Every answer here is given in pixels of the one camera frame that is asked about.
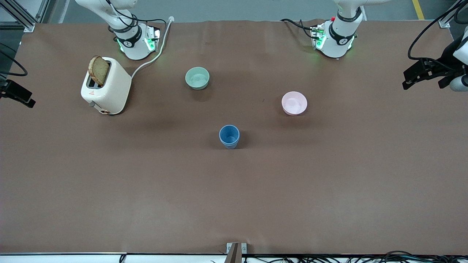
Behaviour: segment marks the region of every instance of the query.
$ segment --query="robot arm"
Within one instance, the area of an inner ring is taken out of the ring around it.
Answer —
[[[380,5],[390,0],[333,0],[338,5],[338,13],[347,18],[353,18],[360,6]]]
[[[312,28],[312,44],[325,56],[342,57],[355,38],[356,29],[363,19],[360,6],[379,5],[390,0],[333,0],[338,5],[338,14],[334,21]]]
[[[439,88],[449,86],[453,91],[468,91],[466,67],[468,63],[468,31],[455,39],[442,52],[436,62],[429,58],[420,58],[415,64],[403,72],[405,81],[403,89],[409,89],[423,80],[439,80]]]
[[[110,4],[106,0],[75,0],[80,6],[87,8],[93,11],[96,15],[104,19],[111,28],[113,29],[124,29],[127,25],[131,25],[133,20],[125,17],[118,16]],[[110,3],[114,6],[115,9],[120,10],[120,12],[126,16],[132,17],[132,14],[128,9],[132,9],[137,3],[136,0],[110,0]]]
[[[146,58],[156,50],[159,29],[139,23],[128,9],[137,0],[75,0],[80,6],[104,19],[117,36],[120,50],[134,60]]]

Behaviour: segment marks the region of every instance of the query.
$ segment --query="white toaster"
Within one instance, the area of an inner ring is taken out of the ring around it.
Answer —
[[[120,113],[127,102],[132,78],[124,68],[113,58],[103,57],[109,64],[104,86],[98,85],[86,71],[86,77],[81,86],[81,96],[102,114]]]

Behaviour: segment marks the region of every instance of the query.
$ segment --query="pink bowl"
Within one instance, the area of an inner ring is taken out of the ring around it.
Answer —
[[[283,105],[283,110],[286,114],[295,116],[306,110],[307,99],[300,92],[290,91],[283,96],[281,104]]]

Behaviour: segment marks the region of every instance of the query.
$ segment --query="cup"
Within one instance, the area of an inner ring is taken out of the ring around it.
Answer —
[[[283,96],[281,104],[286,114],[295,116],[306,110],[307,99],[300,92],[290,91]]]
[[[195,90],[201,90],[208,86],[208,80],[210,79],[210,74],[205,68],[194,67],[191,68],[185,74],[185,82]]]
[[[226,125],[219,131],[219,139],[227,149],[234,149],[239,142],[241,133],[234,125]]]

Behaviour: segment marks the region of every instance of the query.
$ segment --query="yellow floor line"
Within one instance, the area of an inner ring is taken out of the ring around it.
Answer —
[[[418,0],[413,0],[413,6],[414,6],[414,10],[416,10],[417,18],[419,20],[424,20],[423,11],[421,10],[421,6],[419,5],[419,1]]]

